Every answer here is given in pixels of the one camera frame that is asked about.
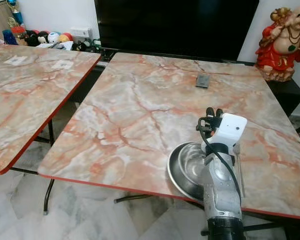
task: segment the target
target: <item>metal bowl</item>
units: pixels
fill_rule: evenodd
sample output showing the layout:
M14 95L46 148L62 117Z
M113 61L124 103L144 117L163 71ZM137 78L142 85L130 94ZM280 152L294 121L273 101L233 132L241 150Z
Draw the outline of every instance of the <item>metal bowl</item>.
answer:
M203 202L204 188L200 173L204 168L201 144L185 142L178 145L168 159L168 174L176 188L188 198Z

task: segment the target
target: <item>marble-pattern table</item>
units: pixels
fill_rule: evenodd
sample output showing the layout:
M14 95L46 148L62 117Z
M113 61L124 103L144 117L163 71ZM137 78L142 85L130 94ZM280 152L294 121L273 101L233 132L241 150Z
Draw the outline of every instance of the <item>marble-pattern table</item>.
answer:
M87 52L0 46L0 174L13 166L99 58Z
M198 73L208 89L195 87ZM45 156L53 179L184 198L170 152L200 141L207 107L248 119L240 145L242 209L300 218L300 138L254 67L117 53Z

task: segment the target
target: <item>marble floor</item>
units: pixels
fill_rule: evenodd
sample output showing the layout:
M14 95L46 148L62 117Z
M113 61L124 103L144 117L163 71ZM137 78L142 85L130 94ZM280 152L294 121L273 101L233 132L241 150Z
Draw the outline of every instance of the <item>marble floor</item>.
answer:
M68 102L53 119L60 134L73 112ZM47 137L45 129L41 136ZM49 145L34 142L16 167L36 170ZM152 196L114 204L131 193L55 181L49 213L43 203L49 179L8 171L0 175L0 240L203 240L205 213L181 200ZM243 216L244 225L267 221ZM284 240L282 228L246 232L247 240Z

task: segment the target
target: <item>black base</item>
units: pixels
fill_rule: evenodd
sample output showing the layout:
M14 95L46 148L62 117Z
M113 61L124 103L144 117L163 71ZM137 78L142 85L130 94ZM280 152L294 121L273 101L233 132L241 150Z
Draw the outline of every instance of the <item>black base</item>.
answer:
M214 217L208 219L208 240L244 240L244 226L235 217Z
M286 82L267 81L266 83L289 117L300 103L300 87L293 79Z

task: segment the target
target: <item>black tv screen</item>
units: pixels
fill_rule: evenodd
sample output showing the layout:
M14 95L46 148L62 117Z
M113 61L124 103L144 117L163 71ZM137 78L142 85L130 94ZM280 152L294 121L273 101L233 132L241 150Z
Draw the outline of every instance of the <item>black tv screen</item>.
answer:
M259 0L95 0L104 48L236 60Z

